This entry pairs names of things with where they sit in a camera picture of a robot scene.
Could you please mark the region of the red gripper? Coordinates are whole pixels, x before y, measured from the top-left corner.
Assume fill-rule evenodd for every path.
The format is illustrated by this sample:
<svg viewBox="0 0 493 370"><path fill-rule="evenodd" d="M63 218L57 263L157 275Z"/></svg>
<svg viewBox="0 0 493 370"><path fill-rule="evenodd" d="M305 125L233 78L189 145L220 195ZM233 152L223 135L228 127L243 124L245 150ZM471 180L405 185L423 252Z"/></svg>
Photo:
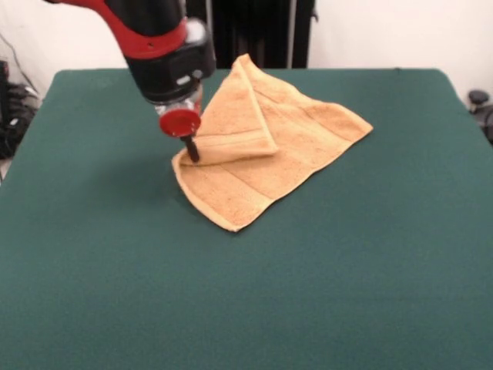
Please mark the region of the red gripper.
<svg viewBox="0 0 493 370"><path fill-rule="evenodd" d="M187 153L193 163L200 161L200 153L194 141L194 134L200 124L200 115L191 109L172 109L159 118L159 127L166 135L183 138Z"/></svg>

